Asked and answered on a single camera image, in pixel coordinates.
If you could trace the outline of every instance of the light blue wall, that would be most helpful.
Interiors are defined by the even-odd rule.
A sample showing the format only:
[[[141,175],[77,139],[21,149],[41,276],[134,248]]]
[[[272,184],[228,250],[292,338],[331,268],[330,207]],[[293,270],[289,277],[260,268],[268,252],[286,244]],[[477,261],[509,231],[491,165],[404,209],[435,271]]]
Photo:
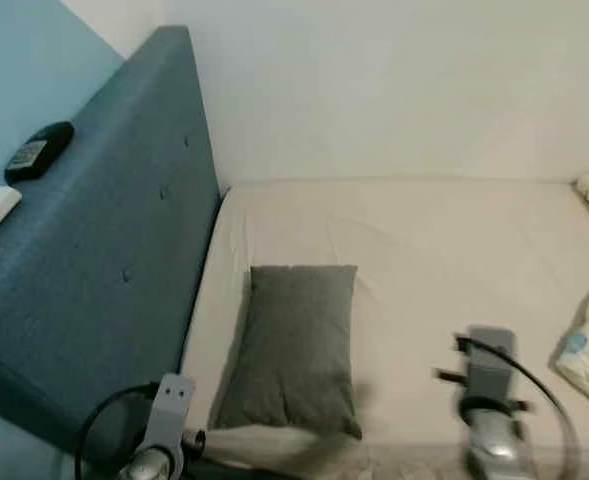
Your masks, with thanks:
[[[0,0],[0,183],[27,137],[70,118],[121,62],[58,0]]]
[[[123,59],[57,0],[0,0],[0,183],[12,153],[68,119]],[[0,479],[72,478],[70,458],[0,418]]]

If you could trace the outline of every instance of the black remote control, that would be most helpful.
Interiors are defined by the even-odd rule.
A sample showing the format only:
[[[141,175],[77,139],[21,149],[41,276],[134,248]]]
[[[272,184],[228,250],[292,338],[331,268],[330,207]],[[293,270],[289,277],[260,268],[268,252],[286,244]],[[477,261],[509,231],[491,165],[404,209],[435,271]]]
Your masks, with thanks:
[[[20,180],[38,178],[63,153],[72,140],[70,122],[48,125],[32,135],[5,167],[5,180],[10,185]]]

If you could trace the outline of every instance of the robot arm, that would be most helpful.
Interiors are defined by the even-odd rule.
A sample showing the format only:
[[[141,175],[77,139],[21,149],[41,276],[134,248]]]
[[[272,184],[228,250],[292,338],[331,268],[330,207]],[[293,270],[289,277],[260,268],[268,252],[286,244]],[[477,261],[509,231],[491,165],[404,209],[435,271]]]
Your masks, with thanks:
[[[193,394],[193,380],[171,373],[163,376],[152,404],[145,438],[119,472],[118,480],[179,480],[185,462],[183,424]],[[204,445],[204,436],[200,440]]]
[[[488,343],[507,355],[515,350],[514,334],[509,330],[476,327],[470,338]],[[512,368],[487,352],[459,345],[468,354],[467,375],[439,372],[439,378],[464,386],[459,414],[469,425],[470,441],[467,466],[470,473],[483,480],[535,479],[514,412],[525,408],[524,402],[508,398]]]

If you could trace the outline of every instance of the white wall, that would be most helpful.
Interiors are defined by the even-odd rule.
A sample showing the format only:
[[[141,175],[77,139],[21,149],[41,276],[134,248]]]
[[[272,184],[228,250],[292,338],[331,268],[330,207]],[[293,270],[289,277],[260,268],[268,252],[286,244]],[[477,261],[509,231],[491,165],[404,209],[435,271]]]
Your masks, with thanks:
[[[61,1],[123,58],[129,58],[163,18],[161,0]]]
[[[589,1],[165,0],[223,186],[589,170]]]

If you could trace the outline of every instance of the bed frame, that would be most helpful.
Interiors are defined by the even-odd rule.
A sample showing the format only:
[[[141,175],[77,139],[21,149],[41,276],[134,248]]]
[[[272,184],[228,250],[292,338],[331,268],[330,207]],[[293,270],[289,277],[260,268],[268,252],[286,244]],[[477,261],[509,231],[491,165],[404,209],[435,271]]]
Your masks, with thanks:
[[[156,31],[73,123],[0,225],[0,415],[68,451],[100,400],[178,371],[220,203],[185,28]],[[110,409],[90,451],[146,416]]]

